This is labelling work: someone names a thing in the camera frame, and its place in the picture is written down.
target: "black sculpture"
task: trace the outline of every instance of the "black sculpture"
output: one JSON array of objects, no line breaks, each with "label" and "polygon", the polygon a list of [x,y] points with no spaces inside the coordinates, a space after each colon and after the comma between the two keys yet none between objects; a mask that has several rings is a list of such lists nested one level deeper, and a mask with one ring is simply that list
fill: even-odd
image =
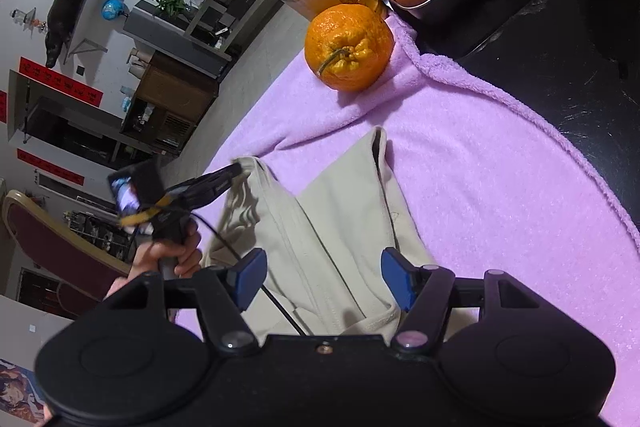
[{"label": "black sculpture", "polygon": [[47,36],[45,46],[47,48],[47,68],[56,65],[62,52],[62,44],[67,49],[71,35],[76,26],[78,12],[84,0],[53,0],[49,14],[47,15]]}]

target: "beige pants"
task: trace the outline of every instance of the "beige pants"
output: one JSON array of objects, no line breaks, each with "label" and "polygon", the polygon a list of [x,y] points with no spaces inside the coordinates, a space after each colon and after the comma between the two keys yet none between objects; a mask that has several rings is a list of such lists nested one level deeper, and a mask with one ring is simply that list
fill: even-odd
[{"label": "beige pants", "polygon": [[[266,286],[309,334],[373,334],[387,341],[400,310],[382,279],[380,254],[396,247],[414,265],[432,263],[385,161],[386,133],[375,128],[322,172],[299,197],[257,158],[227,194],[219,230],[240,255],[265,250]],[[204,266],[233,264],[214,240]],[[263,340],[293,333],[262,292],[244,319]]]}]

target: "purple blanket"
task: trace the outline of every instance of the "purple blanket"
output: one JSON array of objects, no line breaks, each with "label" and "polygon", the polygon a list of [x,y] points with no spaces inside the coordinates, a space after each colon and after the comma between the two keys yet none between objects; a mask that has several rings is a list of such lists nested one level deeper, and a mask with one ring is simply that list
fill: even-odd
[{"label": "purple blanket", "polygon": [[[420,56],[412,29],[387,22],[396,47],[370,89],[328,89],[299,54],[207,172],[260,156],[298,193],[384,126],[388,163],[436,261],[460,277],[503,269],[593,331],[617,363],[604,418],[639,426],[640,235],[625,209],[539,115],[449,58]],[[202,215],[215,223],[221,204]],[[181,322],[193,327],[193,317]]]}]

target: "camera screen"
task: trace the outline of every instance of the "camera screen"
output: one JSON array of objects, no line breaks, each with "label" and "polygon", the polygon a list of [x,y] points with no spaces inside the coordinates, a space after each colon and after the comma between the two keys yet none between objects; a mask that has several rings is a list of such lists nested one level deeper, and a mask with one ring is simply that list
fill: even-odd
[{"label": "camera screen", "polygon": [[111,191],[115,196],[118,211],[121,216],[131,216],[140,210],[140,201],[136,188],[131,183],[130,176],[118,178],[111,182]]}]

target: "globe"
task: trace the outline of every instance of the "globe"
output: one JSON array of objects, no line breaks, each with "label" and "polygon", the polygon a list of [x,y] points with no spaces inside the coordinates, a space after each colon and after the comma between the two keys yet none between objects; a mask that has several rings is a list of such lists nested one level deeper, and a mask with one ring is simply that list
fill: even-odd
[{"label": "globe", "polygon": [[127,7],[121,0],[107,0],[102,5],[102,17],[108,21],[113,21],[121,16]]}]

